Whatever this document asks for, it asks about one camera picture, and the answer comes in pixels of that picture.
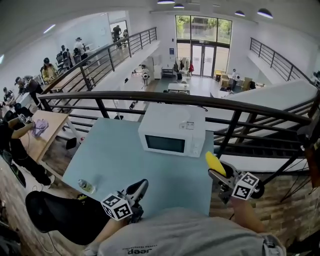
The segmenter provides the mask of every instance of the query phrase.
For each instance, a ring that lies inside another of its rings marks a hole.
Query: purple cloth
[[[38,119],[35,122],[35,127],[32,130],[32,136],[35,138],[40,137],[40,135],[49,127],[48,121],[47,120],[40,120]]]

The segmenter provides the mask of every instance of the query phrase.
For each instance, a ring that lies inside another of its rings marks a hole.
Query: red item
[[[190,63],[189,72],[193,72],[193,71],[195,71],[194,65],[192,65],[192,63]]]

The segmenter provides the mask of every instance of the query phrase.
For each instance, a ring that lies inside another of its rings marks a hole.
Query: microwave
[[[198,158],[206,138],[205,122],[203,108],[150,103],[138,133],[146,151]]]

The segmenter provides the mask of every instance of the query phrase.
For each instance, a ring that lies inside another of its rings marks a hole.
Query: yellow sponge
[[[210,151],[205,153],[205,160],[210,169],[215,170],[217,173],[223,175],[224,177],[227,177],[225,168],[222,166],[219,159],[216,156],[214,156]]]

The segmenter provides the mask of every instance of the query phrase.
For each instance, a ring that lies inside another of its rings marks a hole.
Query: plastic bottle
[[[80,188],[82,188],[84,191],[87,191],[88,193],[93,194],[96,191],[96,187],[91,185],[89,182],[87,182],[84,179],[79,179],[78,184]]]

